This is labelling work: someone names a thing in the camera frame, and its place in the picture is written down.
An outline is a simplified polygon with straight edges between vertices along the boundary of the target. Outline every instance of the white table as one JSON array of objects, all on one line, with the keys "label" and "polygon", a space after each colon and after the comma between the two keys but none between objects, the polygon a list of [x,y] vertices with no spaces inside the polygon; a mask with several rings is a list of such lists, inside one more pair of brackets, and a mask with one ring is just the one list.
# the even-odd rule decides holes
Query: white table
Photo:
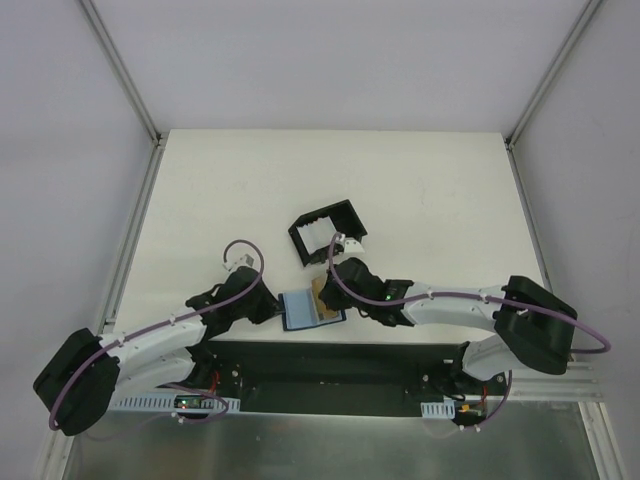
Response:
[{"label": "white table", "polygon": [[[497,133],[173,130],[116,320],[131,331],[160,321],[223,281],[235,238],[266,257],[278,294],[306,288],[325,267],[302,268],[287,233],[296,218],[350,199],[369,235],[361,258],[382,278],[440,286],[541,283],[502,137]],[[231,252],[241,255],[238,247]],[[280,318],[247,320],[226,340],[460,343],[486,333],[443,325],[346,322],[283,332]]]}]

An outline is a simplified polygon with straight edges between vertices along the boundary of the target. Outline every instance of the robotic arm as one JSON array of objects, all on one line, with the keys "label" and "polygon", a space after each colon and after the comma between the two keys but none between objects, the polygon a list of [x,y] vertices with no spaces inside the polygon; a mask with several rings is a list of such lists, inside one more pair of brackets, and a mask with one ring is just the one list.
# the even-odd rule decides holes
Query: robotic arm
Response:
[{"label": "robotic arm", "polygon": [[[66,435],[76,435],[125,397],[169,382],[202,384],[211,372],[211,355],[203,355],[200,348],[204,342],[228,331],[236,320],[248,318],[261,324],[282,313],[261,272],[252,268],[251,257],[243,258],[244,263],[224,284],[190,298],[183,312],[162,324],[129,334],[95,336],[82,329],[69,336],[34,383],[40,399],[55,414],[54,425]],[[330,265],[319,298],[332,310],[355,307],[390,327],[442,323],[496,333],[461,345],[453,363],[430,372],[439,390],[455,393],[461,385],[477,386],[523,365],[555,375],[566,371],[572,325],[508,305],[496,308],[477,298],[469,302],[469,298],[489,296],[517,299],[576,318],[571,307],[524,277],[511,277],[501,288],[457,290],[456,298],[442,296],[441,288],[410,280],[382,281],[355,258]],[[345,286],[357,297],[348,294]],[[424,298],[403,301],[419,294]]]}]

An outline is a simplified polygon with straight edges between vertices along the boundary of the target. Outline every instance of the gray floor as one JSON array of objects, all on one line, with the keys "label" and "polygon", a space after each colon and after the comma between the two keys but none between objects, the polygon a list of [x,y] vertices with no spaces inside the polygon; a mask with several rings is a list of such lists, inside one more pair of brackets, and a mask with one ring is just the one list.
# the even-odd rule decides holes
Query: gray floor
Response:
[{"label": "gray floor", "polygon": [[[94,435],[147,414],[111,413]],[[241,415],[160,419],[107,443],[77,443],[66,479],[597,479],[575,404],[507,404],[481,433],[420,419]]]}]

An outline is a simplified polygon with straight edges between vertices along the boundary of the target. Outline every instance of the white wall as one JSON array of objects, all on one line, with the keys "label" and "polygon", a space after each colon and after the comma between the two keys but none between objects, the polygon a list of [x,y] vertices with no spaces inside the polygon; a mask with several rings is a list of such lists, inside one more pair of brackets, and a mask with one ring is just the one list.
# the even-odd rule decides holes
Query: white wall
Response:
[{"label": "white wall", "polygon": [[516,148],[551,281],[613,343],[597,358],[640,478],[640,3],[610,0]]},{"label": "white wall", "polygon": [[75,2],[0,14],[0,478],[31,478],[47,428],[32,390],[98,305],[150,142]]},{"label": "white wall", "polygon": [[161,130],[510,133],[585,0],[97,0]]}]

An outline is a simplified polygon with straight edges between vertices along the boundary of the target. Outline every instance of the metal frame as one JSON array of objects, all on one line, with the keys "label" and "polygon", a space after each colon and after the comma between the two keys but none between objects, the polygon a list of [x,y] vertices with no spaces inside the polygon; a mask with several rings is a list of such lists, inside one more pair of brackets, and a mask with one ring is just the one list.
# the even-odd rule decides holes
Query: metal frame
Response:
[{"label": "metal frame", "polygon": [[[605,2],[606,0],[588,0],[585,3],[585,6],[571,27],[562,46],[530,97],[513,132],[506,140],[506,147],[513,169],[514,179],[521,197],[522,207],[531,233],[535,253],[545,286],[549,289],[551,289],[551,283],[549,281],[544,256],[540,248],[536,223],[531,212],[526,190],[518,172],[516,159],[513,156],[513,147],[522,136],[536,109],[546,98],[547,93],[561,73],[562,67],[566,64],[591,21]],[[118,312],[137,241],[151,198],[153,185],[164,152],[166,135],[161,135],[156,123],[153,121],[94,1],[76,0],[76,3],[85,16],[114,76],[122,87],[123,93],[154,145],[147,171],[139,189],[137,202],[129,219],[126,236],[119,250],[118,262],[114,268],[110,288],[104,299],[104,307],[101,310],[101,315],[96,325],[97,331],[103,331],[103,329],[108,329],[112,326],[113,322],[110,320],[114,319]],[[514,376],[511,399],[517,401],[579,402],[580,411],[599,474],[602,478],[608,479],[627,478],[606,412],[606,407],[600,402],[602,393],[600,392],[597,379],[593,375],[593,369],[589,364],[582,362],[572,363],[565,377],[550,378],[547,375],[537,374],[536,372],[517,372]],[[64,475],[64,469],[72,444],[72,438],[66,437],[60,432],[49,432],[44,444],[44,449],[37,462],[37,478],[46,480],[61,479]]]}]

